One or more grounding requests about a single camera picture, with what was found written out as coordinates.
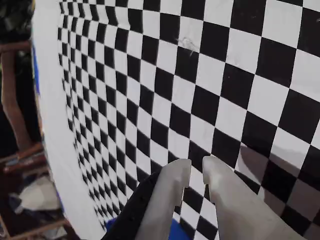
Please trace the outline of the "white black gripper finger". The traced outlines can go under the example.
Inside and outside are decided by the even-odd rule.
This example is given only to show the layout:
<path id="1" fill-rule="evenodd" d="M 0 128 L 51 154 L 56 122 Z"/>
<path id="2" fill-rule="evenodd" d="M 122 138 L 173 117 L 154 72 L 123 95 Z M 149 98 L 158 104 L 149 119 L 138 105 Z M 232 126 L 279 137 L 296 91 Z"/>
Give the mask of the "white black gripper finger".
<path id="1" fill-rule="evenodd" d="M 177 159 L 151 174 L 134 190 L 121 213 L 107 222 L 103 239 L 189 239 L 173 213 L 189 187 L 190 174 L 189 159 Z"/>

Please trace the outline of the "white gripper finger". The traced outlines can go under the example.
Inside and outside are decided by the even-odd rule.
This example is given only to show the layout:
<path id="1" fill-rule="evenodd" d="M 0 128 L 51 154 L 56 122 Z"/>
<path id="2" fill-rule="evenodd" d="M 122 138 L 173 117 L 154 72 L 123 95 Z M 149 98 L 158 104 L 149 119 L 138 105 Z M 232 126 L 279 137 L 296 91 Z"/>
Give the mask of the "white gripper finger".
<path id="1" fill-rule="evenodd" d="M 205 156 L 203 182 L 216 207 L 221 240 L 301 240 L 222 160 Z"/>

